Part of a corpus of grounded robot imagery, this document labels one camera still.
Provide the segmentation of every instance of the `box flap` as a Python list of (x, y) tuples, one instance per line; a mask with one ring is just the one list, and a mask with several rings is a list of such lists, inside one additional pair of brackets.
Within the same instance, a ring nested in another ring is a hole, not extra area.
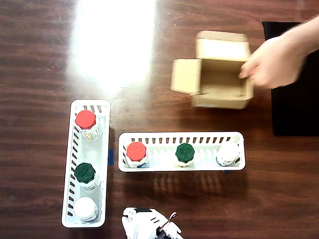
[(200, 89), (200, 59), (177, 59), (173, 63), (170, 89), (195, 94)]
[(196, 39), (196, 57), (227, 61), (247, 61), (251, 52), (245, 34), (201, 31)]

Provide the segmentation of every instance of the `open cardboard box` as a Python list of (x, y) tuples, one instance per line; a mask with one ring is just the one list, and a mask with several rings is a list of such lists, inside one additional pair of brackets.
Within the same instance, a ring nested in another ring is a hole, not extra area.
[(245, 108), (254, 86), (238, 74), (249, 56), (246, 35), (201, 31), (196, 38), (196, 59), (174, 61), (171, 90), (192, 95), (195, 107)]

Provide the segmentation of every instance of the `forearm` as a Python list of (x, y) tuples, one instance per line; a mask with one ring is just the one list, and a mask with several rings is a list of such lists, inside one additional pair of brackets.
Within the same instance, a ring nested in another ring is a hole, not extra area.
[(292, 50), (308, 55), (319, 49), (319, 16), (282, 35)]

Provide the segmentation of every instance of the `white cap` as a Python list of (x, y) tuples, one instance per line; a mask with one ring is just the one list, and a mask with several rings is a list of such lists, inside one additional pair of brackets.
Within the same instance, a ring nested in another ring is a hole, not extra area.
[(224, 166), (231, 164), (239, 155), (239, 146), (234, 141), (222, 143), (217, 152), (217, 161)]
[(80, 218), (89, 218), (95, 213), (95, 202), (89, 197), (79, 198), (74, 204), (74, 212)]

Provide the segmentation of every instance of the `wood grain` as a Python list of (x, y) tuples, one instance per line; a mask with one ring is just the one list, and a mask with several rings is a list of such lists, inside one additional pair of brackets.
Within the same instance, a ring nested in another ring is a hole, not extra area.
[[(247, 109), (232, 111), (192, 109), (189, 96), (169, 89), (173, 60), (195, 57), (200, 30), (244, 32), (255, 50), (262, 20), (318, 12), (317, 0), (1, 0), (0, 238), (124, 239), (127, 206), (177, 211), (186, 239), (319, 238), (319, 138), (274, 137), (269, 91), (256, 89)], [(75, 99), (110, 101), (115, 148), (126, 131), (240, 131), (247, 167), (230, 174), (111, 167), (104, 226), (65, 229)]]

